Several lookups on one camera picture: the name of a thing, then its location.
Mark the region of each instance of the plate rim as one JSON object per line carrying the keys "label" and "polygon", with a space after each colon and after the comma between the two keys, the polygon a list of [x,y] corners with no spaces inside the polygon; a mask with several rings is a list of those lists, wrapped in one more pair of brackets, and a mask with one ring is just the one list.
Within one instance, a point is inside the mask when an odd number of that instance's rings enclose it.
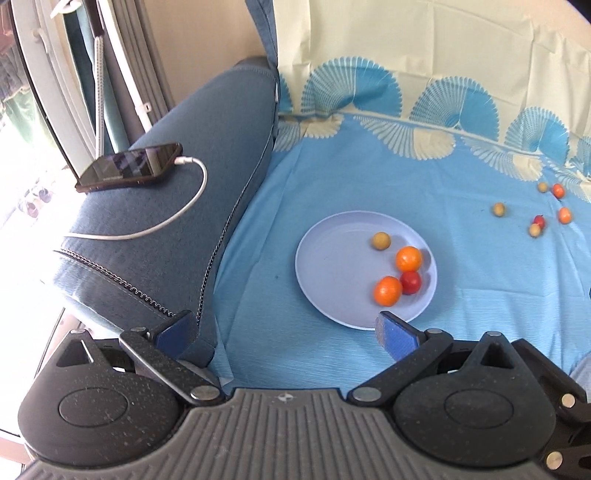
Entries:
{"label": "plate rim", "polygon": [[306,233],[304,234],[304,236],[300,239],[300,243],[298,243],[297,249],[295,251],[295,261],[294,261],[294,268],[295,268],[295,277],[297,279],[298,285],[300,286],[300,290],[301,292],[304,294],[304,296],[306,297],[306,299],[312,304],[312,306],[318,310],[322,315],[324,315],[325,317],[329,318],[330,320],[332,320],[333,322],[336,322],[340,325],[343,325],[345,327],[348,328],[352,328],[355,330],[364,330],[366,332],[371,332],[375,330],[375,327],[359,327],[359,326],[355,326],[355,325],[350,325],[348,323],[345,323],[339,319],[334,318],[333,316],[327,314],[323,309],[321,309],[306,293],[305,289],[302,287],[301,284],[301,280],[300,280],[300,272],[297,268],[298,265],[298,258],[300,256],[300,248],[302,243],[304,243],[304,241],[306,240],[306,237],[308,237],[308,234],[314,229],[316,228],[319,224],[321,224],[322,222],[329,220],[333,217],[336,216],[340,216],[340,215],[347,215],[347,214],[351,214],[351,213],[369,213],[372,215],[378,215],[378,216],[382,216],[382,217],[386,217],[390,220],[394,220],[398,223],[401,223],[402,225],[404,225],[405,227],[407,227],[411,232],[415,233],[415,235],[417,235],[421,240],[423,240],[425,247],[427,248],[427,251],[429,252],[429,254],[431,255],[431,264],[434,267],[434,276],[435,276],[435,282],[434,282],[434,288],[433,291],[431,292],[430,298],[428,299],[427,304],[424,306],[424,308],[418,312],[415,316],[413,316],[412,318],[408,319],[408,320],[404,320],[407,323],[412,322],[415,318],[417,318],[420,314],[422,314],[427,307],[431,304],[431,301],[433,300],[433,297],[435,296],[435,291],[437,290],[437,283],[439,281],[439,275],[437,273],[437,263],[435,261],[435,257],[433,256],[433,252],[431,251],[431,248],[429,247],[428,243],[426,242],[426,240],[423,238],[422,235],[420,235],[414,228],[408,226],[406,223],[404,223],[402,220],[398,220],[397,218],[394,218],[391,215],[386,215],[385,213],[381,213],[381,212],[373,212],[371,210],[347,210],[345,212],[338,212],[338,213],[333,213],[332,215],[326,216],[323,219],[318,220],[314,225],[312,225],[310,228],[308,228],[308,230],[306,231]]}

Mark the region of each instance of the silver screw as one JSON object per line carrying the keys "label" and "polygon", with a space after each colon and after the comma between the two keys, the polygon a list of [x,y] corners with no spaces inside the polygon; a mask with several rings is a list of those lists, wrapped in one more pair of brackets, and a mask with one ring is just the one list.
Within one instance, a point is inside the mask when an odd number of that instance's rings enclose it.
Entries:
{"label": "silver screw", "polygon": [[560,399],[560,403],[562,403],[562,406],[564,408],[573,408],[575,402],[576,402],[576,399],[575,399],[574,395],[572,395],[570,393],[562,395],[562,398]]}
{"label": "silver screw", "polygon": [[560,465],[562,465],[562,453],[560,452],[550,452],[546,457],[546,466],[550,470],[558,470]]}
{"label": "silver screw", "polygon": [[191,396],[200,401],[215,400],[219,395],[220,391],[213,385],[202,385],[191,390]]}
{"label": "silver screw", "polygon": [[371,402],[382,397],[380,390],[374,387],[359,387],[353,390],[353,398],[357,401]]}

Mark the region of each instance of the gray gripper base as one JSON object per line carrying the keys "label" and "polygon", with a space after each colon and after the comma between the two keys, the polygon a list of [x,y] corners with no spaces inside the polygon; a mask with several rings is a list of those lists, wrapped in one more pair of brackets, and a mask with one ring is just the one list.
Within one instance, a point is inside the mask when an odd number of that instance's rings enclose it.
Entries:
{"label": "gray gripper base", "polygon": [[467,471],[412,450],[383,412],[347,404],[336,390],[236,390],[224,405],[194,408],[161,448],[102,470],[34,463],[23,480],[542,480],[533,463]]}

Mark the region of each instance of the orange fruit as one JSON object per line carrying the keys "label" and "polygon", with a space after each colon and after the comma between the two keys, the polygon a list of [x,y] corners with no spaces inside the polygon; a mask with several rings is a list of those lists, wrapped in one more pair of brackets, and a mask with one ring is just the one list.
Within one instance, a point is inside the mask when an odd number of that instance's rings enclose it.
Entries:
{"label": "orange fruit", "polygon": [[552,193],[554,193],[554,196],[558,198],[558,200],[560,200],[562,197],[564,197],[564,194],[566,192],[564,191],[564,187],[560,183],[556,183],[552,187]]}
{"label": "orange fruit", "polygon": [[391,307],[402,295],[402,284],[396,277],[382,278],[374,288],[374,300],[382,307]]}
{"label": "orange fruit", "polygon": [[567,223],[570,223],[572,219],[573,219],[573,214],[570,213],[570,210],[568,208],[562,207],[558,211],[558,221],[560,223],[563,223],[566,225]]}
{"label": "orange fruit", "polygon": [[416,272],[423,263],[423,255],[416,247],[402,247],[396,254],[396,266],[401,272]]}

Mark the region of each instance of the charging cable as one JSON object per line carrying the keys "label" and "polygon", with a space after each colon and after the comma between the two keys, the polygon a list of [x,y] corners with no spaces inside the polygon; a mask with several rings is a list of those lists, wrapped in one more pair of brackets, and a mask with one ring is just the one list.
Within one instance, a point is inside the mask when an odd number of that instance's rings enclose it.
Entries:
{"label": "charging cable", "polygon": [[205,185],[207,185],[207,168],[205,168],[203,162],[198,158],[191,157],[177,157],[174,159],[175,165],[185,165],[186,163],[196,163],[201,167],[201,170],[203,171],[203,181],[201,183],[201,186],[199,187],[199,190],[197,191],[195,196],[191,200],[189,200],[188,204],[186,204],[177,213],[175,213],[172,217],[166,219],[164,222],[161,222],[158,225],[154,225],[153,227],[150,227],[146,230],[142,230],[141,232],[129,233],[127,235],[87,235],[86,233],[70,232],[65,234],[64,237],[84,238],[87,240],[132,240],[134,238],[139,238],[141,236],[154,233],[160,230],[161,228],[164,228],[168,224],[174,222],[177,218],[179,218],[182,214],[189,210],[197,200],[199,200],[199,197],[203,194],[203,191],[205,190]]}

